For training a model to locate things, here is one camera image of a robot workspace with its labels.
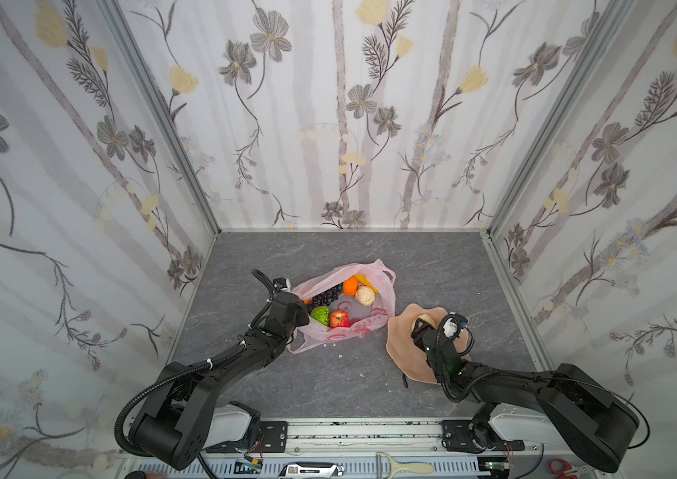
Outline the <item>red fake apple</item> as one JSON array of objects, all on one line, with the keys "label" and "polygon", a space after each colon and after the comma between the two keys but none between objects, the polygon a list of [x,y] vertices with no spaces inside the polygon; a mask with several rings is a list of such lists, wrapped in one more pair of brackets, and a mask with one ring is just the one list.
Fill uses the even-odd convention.
[{"label": "red fake apple", "polygon": [[347,329],[352,325],[350,316],[346,311],[332,311],[331,314],[331,329]]}]

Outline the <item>pink plastic bag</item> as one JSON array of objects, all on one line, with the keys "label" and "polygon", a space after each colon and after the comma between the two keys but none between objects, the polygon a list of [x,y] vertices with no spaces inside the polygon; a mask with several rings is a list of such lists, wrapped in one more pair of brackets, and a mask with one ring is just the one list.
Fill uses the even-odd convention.
[{"label": "pink plastic bag", "polygon": [[382,329],[396,310],[396,274],[383,261],[349,263],[304,281],[293,292],[308,308],[287,349],[292,354]]}]

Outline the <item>orange fake tangerine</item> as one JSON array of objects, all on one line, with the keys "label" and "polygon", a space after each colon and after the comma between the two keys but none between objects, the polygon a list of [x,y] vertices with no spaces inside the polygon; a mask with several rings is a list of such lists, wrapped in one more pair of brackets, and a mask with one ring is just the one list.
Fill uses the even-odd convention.
[{"label": "orange fake tangerine", "polygon": [[356,277],[349,277],[342,283],[342,293],[348,297],[354,297],[360,288],[360,282]]}]

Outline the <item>beige fake bun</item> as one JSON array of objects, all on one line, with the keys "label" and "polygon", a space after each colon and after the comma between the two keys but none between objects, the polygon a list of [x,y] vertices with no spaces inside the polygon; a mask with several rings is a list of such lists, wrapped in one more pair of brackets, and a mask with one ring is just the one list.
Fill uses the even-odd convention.
[{"label": "beige fake bun", "polygon": [[371,307],[376,300],[376,292],[372,287],[361,285],[354,295],[354,300],[364,307]]},{"label": "beige fake bun", "polygon": [[423,313],[422,315],[419,315],[416,321],[421,321],[422,323],[426,323],[427,325],[430,325],[433,329],[437,327],[436,321],[427,313]]}]

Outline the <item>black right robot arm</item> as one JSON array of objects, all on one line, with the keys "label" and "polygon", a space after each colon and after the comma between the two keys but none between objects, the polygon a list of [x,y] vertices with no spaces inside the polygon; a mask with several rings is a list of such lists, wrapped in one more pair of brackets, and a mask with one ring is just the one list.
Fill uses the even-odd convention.
[{"label": "black right robot arm", "polygon": [[615,473],[626,452],[638,448],[637,431],[650,423],[629,399],[569,363],[528,372],[471,361],[455,346],[466,329],[463,315],[449,313],[438,325],[418,317],[410,335],[445,396],[480,406],[468,420],[444,423],[446,450],[479,454],[518,441],[560,440],[584,463]]}]

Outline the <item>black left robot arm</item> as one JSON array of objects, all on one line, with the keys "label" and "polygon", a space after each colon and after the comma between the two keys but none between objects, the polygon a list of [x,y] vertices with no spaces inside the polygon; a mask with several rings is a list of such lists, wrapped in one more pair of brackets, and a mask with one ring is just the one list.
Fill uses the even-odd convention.
[{"label": "black left robot arm", "polygon": [[244,376],[265,368],[286,349],[299,327],[309,324],[306,305],[285,277],[252,274],[268,291],[262,309],[225,351],[184,365],[172,362],[158,379],[121,409],[114,423],[119,448],[154,457],[182,470],[206,448],[219,397]]}]

